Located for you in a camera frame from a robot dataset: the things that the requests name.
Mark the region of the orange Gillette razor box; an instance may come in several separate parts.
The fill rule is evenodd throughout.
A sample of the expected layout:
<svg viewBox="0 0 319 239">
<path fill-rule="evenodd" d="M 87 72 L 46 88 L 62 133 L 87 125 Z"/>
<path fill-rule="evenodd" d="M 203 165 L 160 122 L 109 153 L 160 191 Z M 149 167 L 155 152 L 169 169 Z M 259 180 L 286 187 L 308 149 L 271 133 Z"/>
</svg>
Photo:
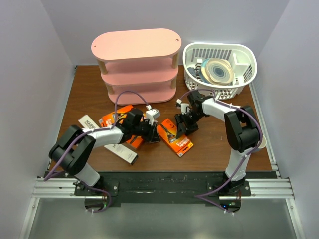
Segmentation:
<svg viewBox="0 0 319 239">
<path fill-rule="evenodd" d="M 120 119 L 122 117 L 125 117 L 125 113 L 128 112 L 130 109 L 132 109 L 132 105 L 127 105 L 121 108 L 118 108 L 116 112 L 108 113 L 104 116 L 102 116 L 101 119 L 99 119 L 99 124 L 101 127 L 109 127 L 112 126 L 115 122 L 115 119 Z"/>
<path fill-rule="evenodd" d="M 194 146 L 184 134 L 181 137 L 177 137 L 177 126 L 170 119 L 165 119 L 157 126 L 157 133 L 179 157 L 185 155 Z"/>
<path fill-rule="evenodd" d="M 126 144 L 133 149 L 139 149 L 140 146 L 144 143 L 144 140 L 141 136 L 133 135 L 129 140 L 126 141 Z"/>
</svg>

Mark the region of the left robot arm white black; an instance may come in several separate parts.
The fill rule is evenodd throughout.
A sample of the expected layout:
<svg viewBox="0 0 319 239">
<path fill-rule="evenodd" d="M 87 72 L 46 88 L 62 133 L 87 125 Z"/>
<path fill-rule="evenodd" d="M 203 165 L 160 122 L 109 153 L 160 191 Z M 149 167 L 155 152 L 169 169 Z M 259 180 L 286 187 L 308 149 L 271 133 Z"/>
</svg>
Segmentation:
<svg viewBox="0 0 319 239">
<path fill-rule="evenodd" d="M 109 127 L 89 130 L 72 125 L 58 139 L 48 156 L 56 166 L 61 166 L 69 175 L 86 184 L 85 188 L 91 195 L 99 195 L 103 191 L 103 180 L 87 163 L 92 150 L 109 144 L 122 144 L 132 136 L 140 136 L 148 143 L 160 142 L 156 122 L 159 116 L 158 109 L 149 108 L 143 113 L 132 108 L 123 119 Z"/>
</svg>

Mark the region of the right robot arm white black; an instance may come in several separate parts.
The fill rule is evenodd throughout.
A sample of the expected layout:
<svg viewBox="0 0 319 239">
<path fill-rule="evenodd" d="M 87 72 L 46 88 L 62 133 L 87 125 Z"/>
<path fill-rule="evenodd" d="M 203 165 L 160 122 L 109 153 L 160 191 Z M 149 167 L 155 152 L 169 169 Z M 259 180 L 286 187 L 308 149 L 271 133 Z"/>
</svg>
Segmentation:
<svg viewBox="0 0 319 239">
<path fill-rule="evenodd" d="M 218 188 L 205 193 L 205 196 L 221 190 L 226 195 L 234 195 L 245 181 L 250 155 L 257 150 L 263 139 L 252 107 L 228 104 L 214 96 L 205 96 L 199 90 L 186 92 L 183 96 L 187 96 L 188 103 L 183 103 L 181 98 L 176 100 L 176 106 L 181 109 L 175 115 L 176 138 L 197 131 L 197 122 L 203 117 L 212 116 L 225 123 L 226 137 L 231 147 L 229 163 L 224 172 L 225 181 Z"/>
</svg>

